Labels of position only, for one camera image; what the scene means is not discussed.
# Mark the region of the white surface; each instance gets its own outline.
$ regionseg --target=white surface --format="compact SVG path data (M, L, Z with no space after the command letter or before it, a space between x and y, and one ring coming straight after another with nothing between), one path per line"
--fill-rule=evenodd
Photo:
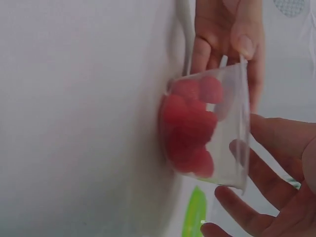
M177 179L156 113L180 75L173 1L0 2L0 235L159 236Z

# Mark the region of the fingernail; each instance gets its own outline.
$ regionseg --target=fingernail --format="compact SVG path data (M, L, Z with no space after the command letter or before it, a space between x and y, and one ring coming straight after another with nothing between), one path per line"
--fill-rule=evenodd
M251 39L242 35L239 37L240 52L246 59L251 59L255 52Z

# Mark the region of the finger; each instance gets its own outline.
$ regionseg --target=finger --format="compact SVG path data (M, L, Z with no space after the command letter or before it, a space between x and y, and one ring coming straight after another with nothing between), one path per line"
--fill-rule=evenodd
M262 31L262 1L240 0L231 32L233 48L247 60L251 60L262 37Z
M316 194L316 179L315 179L315 171L316 171L316 138L314 138L304 149L302 154L302 167L303 173L305 177L305 181Z
M206 70L210 53L210 44L204 39L196 36L192 52L191 74Z
M256 53L247 65L250 111L256 112L264 87L265 77L265 42L264 37L257 47Z
M214 69L214 68L219 68L219 65L222 61L223 55L216 50L215 48L213 48L211 50L211 54L209 56L209 60L208 60L208 64L207 64L207 69Z
M316 136L316 124L282 118L250 117L251 133L296 181L302 182L302 153Z
M227 187L217 187L215 196L231 217L252 236L259 236L275 219L259 214Z
M236 154L236 144L230 144L232 153ZM281 179L252 149L249 156L249 177L261 194L276 209L281 210L297 194L298 190Z
M213 223L206 223L202 225L201 232L204 237L232 237L218 225Z

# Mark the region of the hand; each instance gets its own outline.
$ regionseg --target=hand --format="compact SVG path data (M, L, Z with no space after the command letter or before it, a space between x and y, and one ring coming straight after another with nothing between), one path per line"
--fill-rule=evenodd
M191 73L218 68L223 55L228 65L248 62L250 108L255 111L263 89L265 37L262 0L196 0L196 38Z
M249 176L262 195L280 211L279 215L256 212L226 187L218 187L215 196L235 221L254 237L316 236L316 190L313 193L310 188L316 183L315 162L309 163L312 166L309 170L302 168L308 165L302 164L309 160L302 161L308 147L312 146L316 152L316 124L252 115L251 132L281 167L302 184L300 190L282 180L251 150ZM201 231L205 237L231 237L211 223L203 225Z

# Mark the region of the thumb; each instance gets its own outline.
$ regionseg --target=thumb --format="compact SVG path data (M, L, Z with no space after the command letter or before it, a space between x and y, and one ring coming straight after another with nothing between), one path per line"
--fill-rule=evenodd
M240 0L231 31L231 44L251 60L262 37L262 0Z
M316 123L263 118L258 115L251 115L250 121L254 139L274 157L285 172L302 182L304 174L301 159L306 147L316 137Z

